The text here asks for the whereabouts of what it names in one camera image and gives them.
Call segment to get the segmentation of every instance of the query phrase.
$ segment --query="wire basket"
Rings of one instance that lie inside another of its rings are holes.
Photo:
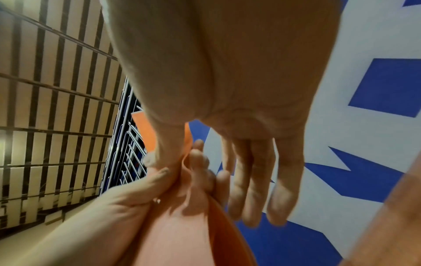
[[[118,107],[113,136],[108,147],[100,195],[111,187],[127,184],[146,176],[143,158],[147,151],[131,113],[142,111],[127,78]]]

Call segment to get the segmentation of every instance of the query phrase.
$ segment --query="metal rack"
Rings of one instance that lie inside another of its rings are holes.
[[[131,116],[131,113],[141,110],[140,102],[134,96],[126,78],[113,136],[108,147],[100,194],[111,187],[127,184],[146,176],[146,168],[142,163],[146,149]]]

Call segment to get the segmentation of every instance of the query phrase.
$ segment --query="hand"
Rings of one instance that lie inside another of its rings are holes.
[[[190,152],[192,179],[221,205],[229,193],[229,172],[215,176],[207,169],[203,141]],[[179,168],[148,169],[145,178],[111,188],[91,205],[65,221],[24,256],[16,265],[25,266],[114,266],[128,249],[150,208],[174,183]]]
[[[157,168],[176,162],[184,123],[222,136],[235,170],[234,219],[260,222],[279,152],[267,216],[282,225],[303,172],[304,127],[339,26],[340,2],[103,0],[116,54],[157,133]]]

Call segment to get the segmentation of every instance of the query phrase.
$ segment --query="orange cloth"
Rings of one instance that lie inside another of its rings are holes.
[[[155,134],[143,112],[132,114],[148,151]],[[134,266],[252,266],[256,260],[235,224],[207,193],[191,185],[188,153],[193,138],[186,124],[185,157],[179,180],[152,204],[140,233]]]

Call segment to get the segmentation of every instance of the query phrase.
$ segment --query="slatted panel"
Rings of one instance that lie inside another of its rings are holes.
[[[4,5],[0,229],[98,194],[124,85],[98,0]]]

